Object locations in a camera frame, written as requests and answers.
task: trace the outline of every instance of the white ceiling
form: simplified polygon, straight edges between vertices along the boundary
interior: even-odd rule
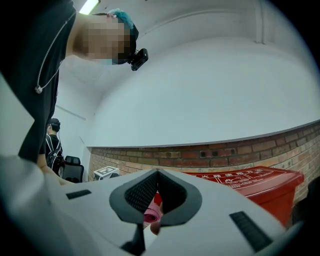
[[[74,0],[75,8],[79,10],[85,1]],[[153,58],[160,58],[162,51],[195,40],[212,37],[256,40],[259,34],[262,36],[263,23],[259,20],[262,15],[265,19],[274,19],[268,8],[266,15],[256,12],[262,7],[259,0],[101,0],[93,13],[115,8],[128,12],[139,30],[137,48],[146,48],[151,62]],[[269,35],[273,26],[269,22]],[[134,75],[128,64],[103,66],[75,56],[68,57],[60,68],[60,79],[99,92]]]

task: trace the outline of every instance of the brick wall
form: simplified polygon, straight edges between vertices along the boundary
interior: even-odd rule
[[[145,148],[95,147],[91,151],[89,179],[105,166],[121,175],[151,168],[178,172],[224,172],[255,166],[302,172],[295,201],[307,195],[307,185],[320,175],[320,122],[277,135],[236,142]]]

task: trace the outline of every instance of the black shirt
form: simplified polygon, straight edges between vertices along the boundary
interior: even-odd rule
[[[58,139],[57,135],[49,134],[48,136],[50,136],[50,138],[48,138],[48,142],[47,141],[45,142],[45,157],[47,157],[49,155],[49,153],[51,152],[51,149],[50,149],[51,143],[52,143],[54,150],[57,148],[58,143],[59,143],[59,139]]]
[[[34,6],[29,1],[26,2],[29,6]],[[24,108],[34,118],[19,156],[35,163],[38,155],[46,152],[46,131],[48,121],[55,111],[59,80],[58,72],[42,93],[37,94],[35,87],[40,67],[57,33],[72,16],[57,36],[45,59],[39,78],[39,85],[43,87],[66,57],[69,34],[76,18],[76,10],[71,0],[41,3],[42,6],[39,7],[37,2],[35,9],[30,11],[25,9],[25,6],[19,6],[18,9],[23,12],[14,13],[7,21],[12,25],[8,28],[7,24],[2,24],[7,26],[4,29],[6,40],[2,41],[2,49],[9,54],[1,56],[1,72]]]

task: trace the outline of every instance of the black mesh grille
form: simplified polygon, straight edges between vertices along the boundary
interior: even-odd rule
[[[187,198],[187,190],[161,172],[158,172],[158,190],[164,214],[182,205]]]
[[[136,208],[141,213],[144,213],[151,203],[157,192],[157,173],[150,175],[148,178],[140,181],[128,189],[124,198],[132,207]]]

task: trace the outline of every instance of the person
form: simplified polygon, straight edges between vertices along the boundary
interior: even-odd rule
[[[57,118],[51,118],[48,128],[46,129],[46,146],[45,146],[45,159],[46,163],[55,174],[59,175],[59,169],[63,166],[63,149],[57,133],[60,131],[60,122]]]
[[[54,174],[46,162],[46,129],[54,114],[59,66],[68,56],[123,64],[136,50],[138,30],[119,9],[99,15],[76,12],[72,0],[22,1],[12,26],[1,31],[1,72],[15,96],[34,118],[19,156]],[[61,185],[68,181],[59,178]]]

